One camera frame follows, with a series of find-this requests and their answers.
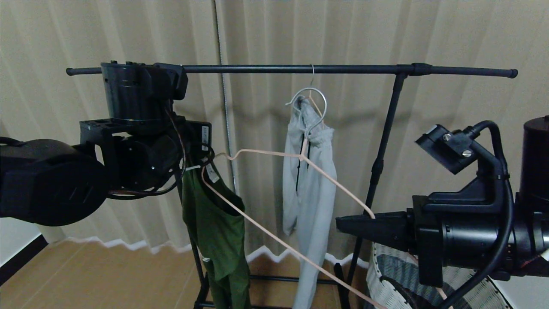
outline woven basket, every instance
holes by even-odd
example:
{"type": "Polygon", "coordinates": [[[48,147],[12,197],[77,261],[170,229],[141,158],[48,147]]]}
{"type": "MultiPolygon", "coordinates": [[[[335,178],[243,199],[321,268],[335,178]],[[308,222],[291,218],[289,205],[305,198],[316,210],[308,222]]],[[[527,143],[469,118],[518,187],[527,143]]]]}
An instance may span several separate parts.
{"type": "MultiPolygon", "coordinates": [[[[445,267],[442,289],[452,294],[474,271],[466,268],[445,267]]],[[[376,302],[390,309],[435,308],[442,297],[432,286],[419,283],[419,271],[414,261],[404,252],[374,243],[367,276],[367,293],[376,302]]],[[[489,279],[459,299],[454,309],[501,309],[510,305],[489,279]]],[[[366,303],[364,309],[374,309],[366,303]]]]}

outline curtain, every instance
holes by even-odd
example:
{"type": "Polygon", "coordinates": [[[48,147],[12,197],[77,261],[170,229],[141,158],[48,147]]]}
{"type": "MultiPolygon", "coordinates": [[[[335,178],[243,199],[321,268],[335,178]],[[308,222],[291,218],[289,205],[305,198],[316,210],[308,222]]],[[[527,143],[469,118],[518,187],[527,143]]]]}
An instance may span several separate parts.
{"type": "MultiPolygon", "coordinates": [[[[409,77],[385,154],[374,212],[412,207],[411,195],[456,191],[474,177],[452,175],[414,141],[434,124],[463,129],[481,120],[501,128],[513,189],[520,179],[522,125],[543,116],[549,96],[548,1],[41,1],[0,6],[1,135],[79,142],[78,121],[108,117],[101,78],[69,77],[66,67],[111,59],[175,64],[397,64],[516,68],[515,79],[409,77]]],[[[308,74],[190,74],[175,104],[190,120],[211,122],[216,152],[282,151],[290,110],[284,103],[311,83],[308,74]]],[[[322,75],[338,180],[366,198],[389,104],[392,75],[322,75]]],[[[478,139],[490,148],[489,134],[478,139]]],[[[248,213],[282,233],[282,159],[244,154],[218,159],[248,213]]],[[[334,216],[362,208],[338,191],[334,216]]],[[[67,236],[149,246],[188,244],[177,195],[107,200],[93,215],[60,228],[67,236]]],[[[354,238],[331,226],[328,252],[343,258],[354,238]]],[[[247,250],[282,248],[247,225],[247,250]]]]}

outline hanger hook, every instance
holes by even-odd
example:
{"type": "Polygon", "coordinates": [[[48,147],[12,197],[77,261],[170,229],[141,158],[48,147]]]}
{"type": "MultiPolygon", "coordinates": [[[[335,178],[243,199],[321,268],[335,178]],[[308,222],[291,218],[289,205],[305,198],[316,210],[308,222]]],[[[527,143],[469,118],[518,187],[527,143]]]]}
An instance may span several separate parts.
{"type": "Polygon", "coordinates": [[[315,81],[315,65],[311,63],[311,66],[312,66],[312,78],[311,78],[311,83],[309,84],[309,86],[312,87],[312,82],[315,81]]]}
{"type": "MultiPolygon", "coordinates": [[[[295,99],[297,99],[297,97],[305,90],[312,90],[314,92],[317,92],[322,97],[322,100],[324,101],[324,112],[322,113],[322,116],[320,117],[320,119],[317,122],[315,122],[312,126],[305,129],[305,138],[308,138],[309,134],[311,133],[311,130],[314,127],[318,126],[324,120],[324,117],[326,116],[326,111],[328,110],[328,101],[326,100],[326,96],[322,93],[322,91],[320,91],[320,90],[318,90],[314,87],[306,87],[306,88],[303,88],[300,91],[296,92],[296,94],[294,95],[292,100],[290,100],[290,102],[286,103],[285,105],[288,106],[290,104],[293,104],[295,99]]],[[[293,108],[296,111],[301,113],[301,111],[299,109],[297,109],[295,106],[293,106],[293,108]]]]}

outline clothes rack pole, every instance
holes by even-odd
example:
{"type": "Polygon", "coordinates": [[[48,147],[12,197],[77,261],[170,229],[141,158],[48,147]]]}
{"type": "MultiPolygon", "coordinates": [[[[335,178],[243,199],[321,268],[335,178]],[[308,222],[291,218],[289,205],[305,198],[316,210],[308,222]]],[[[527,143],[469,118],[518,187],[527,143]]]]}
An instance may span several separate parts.
{"type": "MultiPolygon", "coordinates": [[[[378,154],[372,166],[372,175],[370,178],[370,185],[366,197],[366,205],[371,208],[374,195],[376,193],[376,187],[379,183],[379,178],[383,171],[383,157],[385,150],[389,142],[389,135],[393,126],[393,121],[396,113],[396,107],[398,105],[400,92],[404,85],[404,80],[409,76],[423,76],[430,74],[447,74],[447,75],[479,75],[479,76],[499,76],[506,78],[515,78],[518,74],[516,69],[488,69],[488,68],[466,68],[466,67],[436,67],[426,63],[412,63],[412,64],[397,64],[397,65],[314,65],[314,72],[312,65],[183,65],[186,73],[274,73],[274,74],[394,74],[395,81],[393,84],[393,94],[391,95],[391,101],[389,103],[389,110],[385,118],[385,125],[383,127],[381,141],[379,143],[378,154]]],[[[83,74],[101,74],[101,68],[67,68],[66,73],[72,75],[83,74]]],[[[181,197],[181,183],[177,185],[181,197]]],[[[343,274],[343,269],[339,263],[334,265],[335,275],[343,281],[352,283],[354,278],[354,272],[356,270],[356,264],[360,249],[362,246],[362,239],[357,238],[355,242],[355,248],[353,251],[351,265],[349,268],[347,280],[343,274]]],[[[204,275],[198,250],[195,244],[192,244],[193,256],[197,265],[197,271],[200,279],[200,291],[198,293],[196,302],[194,303],[194,309],[213,308],[215,307],[212,302],[206,301],[209,290],[208,274],[204,275]]],[[[292,277],[277,277],[277,276],[265,276],[265,275],[251,275],[252,280],[276,280],[287,282],[298,282],[299,278],[292,277]]],[[[339,301],[342,309],[350,309],[349,304],[349,291],[343,286],[337,284],[333,280],[318,280],[318,284],[334,284],[338,286],[339,301]]],[[[269,307],[269,306],[254,306],[252,308],[257,309],[288,309],[281,307],[269,307]]]]}

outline green pants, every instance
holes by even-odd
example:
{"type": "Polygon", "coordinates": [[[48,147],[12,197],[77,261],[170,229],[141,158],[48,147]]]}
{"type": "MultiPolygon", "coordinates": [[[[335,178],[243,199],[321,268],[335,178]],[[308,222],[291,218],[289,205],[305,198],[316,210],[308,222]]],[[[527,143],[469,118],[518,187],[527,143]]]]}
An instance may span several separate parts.
{"type": "MultiPolygon", "coordinates": [[[[213,166],[204,178],[244,211],[242,199],[223,183],[213,166]]],[[[204,257],[217,309],[250,309],[250,269],[244,254],[244,218],[204,185],[201,169],[183,176],[183,220],[204,257]]]]}

